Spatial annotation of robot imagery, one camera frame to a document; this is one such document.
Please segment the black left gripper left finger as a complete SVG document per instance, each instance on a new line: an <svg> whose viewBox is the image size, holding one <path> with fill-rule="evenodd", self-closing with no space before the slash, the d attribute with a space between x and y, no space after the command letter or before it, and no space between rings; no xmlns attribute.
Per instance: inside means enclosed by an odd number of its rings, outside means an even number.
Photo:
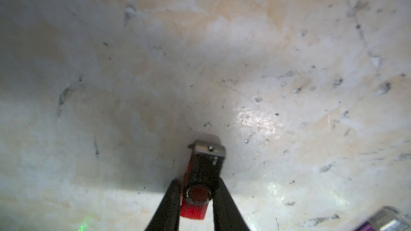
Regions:
<svg viewBox="0 0 411 231"><path fill-rule="evenodd" d="M171 181L154 216L145 231L178 231L180 220L181 186L177 179Z"/></svg>

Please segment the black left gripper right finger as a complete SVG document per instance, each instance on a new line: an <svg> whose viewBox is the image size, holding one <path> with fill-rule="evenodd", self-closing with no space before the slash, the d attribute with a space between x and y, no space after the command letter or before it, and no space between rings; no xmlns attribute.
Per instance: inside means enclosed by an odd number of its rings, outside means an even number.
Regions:
<svg viewBox="0 0 411 231"><path fill-rule="evenodd" d="M250 231L222 178L213 198L215 231Z"/></svg>

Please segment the red swivel usb drive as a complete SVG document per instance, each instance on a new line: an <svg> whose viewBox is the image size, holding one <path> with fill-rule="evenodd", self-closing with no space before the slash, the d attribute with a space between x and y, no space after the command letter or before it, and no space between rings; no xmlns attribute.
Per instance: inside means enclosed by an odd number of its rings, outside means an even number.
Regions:
<svg viewBox="0 0 411 231"><path fill-rule="evenodd" d="M188 148L192 153L183 178L180 216L203 220L218 187L217 180L226 159L226 148L199 140Z"/></svg>

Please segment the purple usb drive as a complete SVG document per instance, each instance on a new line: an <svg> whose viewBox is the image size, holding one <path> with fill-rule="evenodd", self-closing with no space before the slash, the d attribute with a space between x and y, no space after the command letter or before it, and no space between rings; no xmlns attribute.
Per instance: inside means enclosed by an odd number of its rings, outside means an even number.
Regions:
<svg viewBox="0 0 411 231"><path fill-rule="evenodd" d="M355 231L410 231L411 223L394 207L384 206Z"/></svg>

